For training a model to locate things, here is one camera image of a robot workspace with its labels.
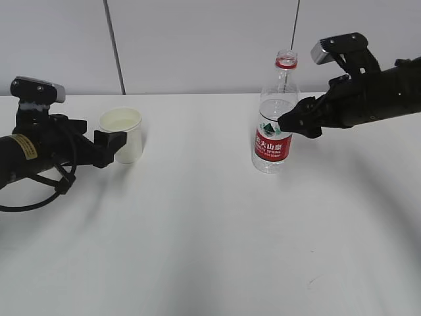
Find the table surface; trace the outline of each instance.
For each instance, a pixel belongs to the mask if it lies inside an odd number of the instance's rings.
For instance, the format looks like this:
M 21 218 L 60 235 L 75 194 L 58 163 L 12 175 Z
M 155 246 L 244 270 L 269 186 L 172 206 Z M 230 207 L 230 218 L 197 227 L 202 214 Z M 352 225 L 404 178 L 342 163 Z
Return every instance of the table surface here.
M 0 97 L 1 134 L 16 99 Z M 52 113 L 143 115 L 134 165 L 79 167 L 69 193 L 0 213 L 0 314 L 419 315 L 420 115 L 293 137 L 251 163 L 259 96 L 70 96 Z M 23 180 L 3 205 L 50 188 Z

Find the white paper cup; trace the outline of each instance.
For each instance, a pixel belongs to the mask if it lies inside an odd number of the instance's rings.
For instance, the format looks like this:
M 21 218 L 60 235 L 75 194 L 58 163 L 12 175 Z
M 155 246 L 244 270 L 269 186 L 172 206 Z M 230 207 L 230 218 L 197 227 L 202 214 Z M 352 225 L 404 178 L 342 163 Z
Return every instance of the white paper cup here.
M 142 116 L 135 109 L 118 107 L 101 115 L 99 127 L 104 132 L 126 132 L 127 142 L 115 155 L 119 163 L 134 163 L 142 154 L 140 122 Z

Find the bottle neck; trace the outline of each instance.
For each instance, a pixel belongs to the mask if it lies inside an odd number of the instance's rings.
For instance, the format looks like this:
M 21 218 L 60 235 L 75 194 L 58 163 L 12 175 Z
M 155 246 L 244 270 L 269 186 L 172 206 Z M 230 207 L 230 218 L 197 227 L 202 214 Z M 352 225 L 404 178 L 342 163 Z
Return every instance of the bottle neck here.
M 293 71 L 295 70 L 295 68 L 291 68 L 291 69 L 281 68 L 278 65 L 275 65 L 275 69 L 276 69 L 277 72 L 279 72 L 280 74 L 283 74 L 283 75 L 292 74 Z

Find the black cable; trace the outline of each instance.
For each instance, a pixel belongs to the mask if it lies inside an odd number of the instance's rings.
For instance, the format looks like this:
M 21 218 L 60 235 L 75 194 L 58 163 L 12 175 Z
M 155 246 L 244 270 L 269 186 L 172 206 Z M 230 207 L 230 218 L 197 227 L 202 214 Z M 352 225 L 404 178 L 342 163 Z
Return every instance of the black cable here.
M 76 172 L 76 168 L 77 168 L 77 161 L 78 161 L 78 154 L 77 154 L 77 149 L 76 149 L 76 144 L 74 143 L 73 137 L 72 135 L 69 133 L 69 131 L 63 127 L 59 125 L 59 129 L 63 132 L 63 134 L 66 135 L 69 143 L 70 143 L 70 147 L 72 148 L 72 168 L 70 170 L 70 175 L 74 176 L 75 172 Z M 44 183 L 43 181 L 38 181 L 40 180 L 38 178 L 39 176 L 31 176 L 29 178 L 31 178 L 32 180 L 35 180 L 37 182 L 41 182 Z M 47 204 L 51 203 L 52 201 L 54 201 L 55 199 L 57 199 L 60 196 L 60 192 L 55 192 L 52 196 L 48 197 L 47 199 L 39 202 L 39 203 L 35 203 L 35 204 L 31 204 L 31 205 L 27 205 L 27 206 L 4 206 L 4 205 L 0 205 L 0 211 L 2 212 L 8 212 L 8 213 L 18 213 L 18 212 L 26 212 L 26 211 L 31 211 L 33 209 L 39 209 L 40 207 L 46 206 Z

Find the water bottle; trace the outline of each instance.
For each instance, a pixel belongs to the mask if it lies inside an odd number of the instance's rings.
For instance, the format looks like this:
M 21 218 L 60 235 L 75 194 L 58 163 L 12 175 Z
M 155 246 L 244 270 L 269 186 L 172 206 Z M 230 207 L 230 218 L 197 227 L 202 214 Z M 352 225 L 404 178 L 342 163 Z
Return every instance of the water bottle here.
M 289 153 L 292 134 L 283 132 L 278 117 L 289 112 L 298 102 L 299 89 L 292 78 L 297 67 L 297 54 L 283 50 L 260 95 L 253 164 L 265 173 L 280 172 Z

